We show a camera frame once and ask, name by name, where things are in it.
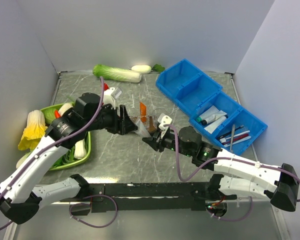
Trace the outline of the clear acrylic toothbrush holder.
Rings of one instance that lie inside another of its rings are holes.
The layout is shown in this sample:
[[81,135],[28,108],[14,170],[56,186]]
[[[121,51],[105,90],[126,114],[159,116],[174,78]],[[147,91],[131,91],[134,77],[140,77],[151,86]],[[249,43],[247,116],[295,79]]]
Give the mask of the clear acrylic toothbrush holder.
[[131,116],[130,119],[136,124],[141,122],[144,127],[149,131],[151,128],[151,116]]

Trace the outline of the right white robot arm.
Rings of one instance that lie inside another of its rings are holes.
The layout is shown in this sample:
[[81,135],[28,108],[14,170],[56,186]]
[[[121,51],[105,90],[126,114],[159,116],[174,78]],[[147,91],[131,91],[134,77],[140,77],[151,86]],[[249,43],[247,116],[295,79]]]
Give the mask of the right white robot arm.
[[240,157],[204,142],[192,126],[183,127],[178,134],[169,127],[158,128],[142,141],[156,152],[169,149],[177,156],[190,157],[199,170],[214,171],[207,188],[209,200],[252,197],[268,200],[286,212],[296,210],[300,181],[289,164],[268,165]]

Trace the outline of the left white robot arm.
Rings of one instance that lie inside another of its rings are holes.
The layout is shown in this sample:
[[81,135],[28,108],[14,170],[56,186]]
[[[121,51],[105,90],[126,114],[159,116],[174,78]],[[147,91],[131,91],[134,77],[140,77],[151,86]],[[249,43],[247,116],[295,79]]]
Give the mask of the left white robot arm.
[[106,129],[126,135],[138,129],[126,107],[107,103],[95,93],[84,93],[63,116],[52,121],[37,147],[22,165],[0,183],[0,211],[12,222],[23,224],[43,207],[65,199],[85,200],[89,183],[79,174],[64,181],[38,187],[50,167],[87,132]]

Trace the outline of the orange toothpaste tube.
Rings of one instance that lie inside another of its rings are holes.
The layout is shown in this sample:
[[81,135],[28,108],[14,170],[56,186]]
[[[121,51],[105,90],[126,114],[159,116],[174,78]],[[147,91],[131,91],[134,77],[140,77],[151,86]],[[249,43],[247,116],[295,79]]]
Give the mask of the orange toothpaste tube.
[[139,102],[140,120],[142,123],[147,122],[147,107],[141,101]]

